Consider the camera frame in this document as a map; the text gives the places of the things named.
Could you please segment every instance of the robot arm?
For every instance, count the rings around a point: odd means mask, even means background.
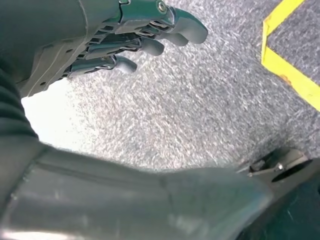
[[[0,57],[22,97],[65,77],[137,65],[123,51],[158,56],[168,39],[200,44],[208,30],[162,0],[5,0],[0,2]]]
[[[0,70],[0,239],[234,240],[272,199],[220,168],[155,174],[39,142]]]

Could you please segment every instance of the yellow floor marking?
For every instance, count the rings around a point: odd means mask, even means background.
[[[263,20],[261,64],[292,86],[301,98],[320,112],[320,86],[267,47],[267,38],[304,0],[282,0]]]

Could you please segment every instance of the yellow tape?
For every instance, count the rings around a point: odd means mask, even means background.
[[[263,21],[261,64],[292,86],[301,98],[320,111],[320,86],[267,47],[267,37],[304,0],[283,0]]]

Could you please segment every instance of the robotic hand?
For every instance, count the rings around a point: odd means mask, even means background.
[[[28,10],[30,6],[37,7]],[[193,15],[162,0],[17,0],[0,7],[8,10],[0,19],[4,26],[0,44],[5,42],[0,55],[6,56],[22,97],[98,70],[132,73],[135,63],[116,55],[158,56],[165,47],[157,40],[185,46],[203,43],[208,34]],[[13,29],[23,38],[17,38]]]
[[[167,6],[162,0],[120,0],[116,17],[104,22],[62,77],[115,68],[132,73],[137,69],[134,62],[116,54],[143,51],[158,56],[165,46],[157,40],[167,39],[177,46],[185,46],[189,42],[202,44],[208,34],[203,24],[192,14]]]

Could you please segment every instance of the metal screw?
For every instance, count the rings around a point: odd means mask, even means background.
[[[128,4],[129,0],[118,0],[119,4]]]
[[[168,8],[163,1],[159,0],[158,2],[158,10],[162,14],[166,14]]]

